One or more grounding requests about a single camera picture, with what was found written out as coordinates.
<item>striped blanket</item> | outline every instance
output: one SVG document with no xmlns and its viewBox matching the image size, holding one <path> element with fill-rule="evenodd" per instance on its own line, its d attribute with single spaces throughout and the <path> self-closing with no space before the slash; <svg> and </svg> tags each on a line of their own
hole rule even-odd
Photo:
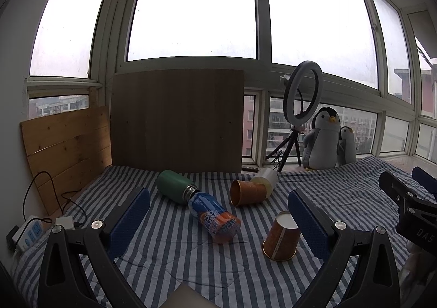
<svg viewBox="0 0 437 308">
<path fill-rule="evenodd" d="M 159 307 L 181 282 L 219 307 L 291 307 L 317 273 L 322 262 L 316 259 L 304 238 L 296 255 L 287 262 L 275 262 L 263 255 L 261 243 L 277 213 L 287 209 L 288 193 L 299 188 L 324 209 L 333 220 L 342 220 L 354 229 L 373 230 L 384 226 L 390 235 L 398 269 L 408 253 L 406 240 L 394 227 L 396 206 L 378 186 L 381 172 L 389 170 L 413 188 L 419 197 L 432 197 L 411 176 L 374 157 L 354 164 L 309 173 L 281 173 L 270 198 L 259 205 L 235 208 L 229 204 L 229 187 L 234 179 L 251 175 L 230 173 L 184 174 L 198 187 L 215 196 L 242 221 L 241 231 L 230 244 L 211 242 L 206 230 L 189 214 L 187 207 L 164 198 L 154 186 L 158 173 L 124 166 L 109 166 L 78 198 L 89 222 L 105 219 L 136 186 L 151 194 L 151 207 L 126 253 L 115 260 L 127 282 L 146 307 Z M 66 215 L 83 221 L 75 206 Z M 36 307 L 38 279 L 48 233 L 20 259 L 13 274 L 18 290 L 29 306 Z M 81 257 L 98 302 L 110 304 L 86 256 Z M 345 292 L 356 264 L 352 257 L 330 305 Z"/>
</svg>

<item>orange cup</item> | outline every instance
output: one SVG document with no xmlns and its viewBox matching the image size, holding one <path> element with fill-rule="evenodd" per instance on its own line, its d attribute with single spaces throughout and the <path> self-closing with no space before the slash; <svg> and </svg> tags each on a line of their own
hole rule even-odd
<svg viewBox="0 0 437 308">
<path fill-rule="evenodd" d="M 263 242 L 263 253 L 275 261 L 287 261 L 296 253 L 300 229 L 290 212 L 280 212 Z"/>
<path fill-rule="evenodd" d="M 235 207 L 260 203 L 266 199 L 267 189 L 261 183 L 234 180 L 230 190 L 231 204 Z"/>
</svg>

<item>stuffed animal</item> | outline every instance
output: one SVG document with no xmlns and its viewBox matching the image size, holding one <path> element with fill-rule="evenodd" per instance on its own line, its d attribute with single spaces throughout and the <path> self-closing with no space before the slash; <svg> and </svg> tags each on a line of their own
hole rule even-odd
<svg viewBox="0 0 437 308">
<path fill-rule="evenodd" d="M 313 117 L 311 128 L 303 138 L 303 166 L 307 170 L 335 167 L 340 130 L 337 112 L 331 107 L 321 108 Z"/>
<path fill-rule="evenodd" d="M 350 164 L 357 160 L 357 148 L 353 138 L 353 130 L 350 127 L 342 127 L 339 133 L 337 164 Z"/>
</svg>

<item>small penguin plush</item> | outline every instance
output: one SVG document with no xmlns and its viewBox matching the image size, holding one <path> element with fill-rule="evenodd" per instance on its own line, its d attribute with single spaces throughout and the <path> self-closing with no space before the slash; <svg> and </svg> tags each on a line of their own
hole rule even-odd
<svg viewBox="0 0 437 308">
<path fill-rule="evenodd" d="M 350 127 L 342 127 L 339 132 L 337 164 L 350 164 L 357 160 L 357 148 L 355 147 L 355 139 L 353 130 Z"/>
<path fill-rule="evenodd" d="M 307 170 L 334 168 L 340 130 L 337 112 L 331 107 L 321 108 L 313 117 L 311 128 L 303 138 L 303 166 Z"/>
</svg>

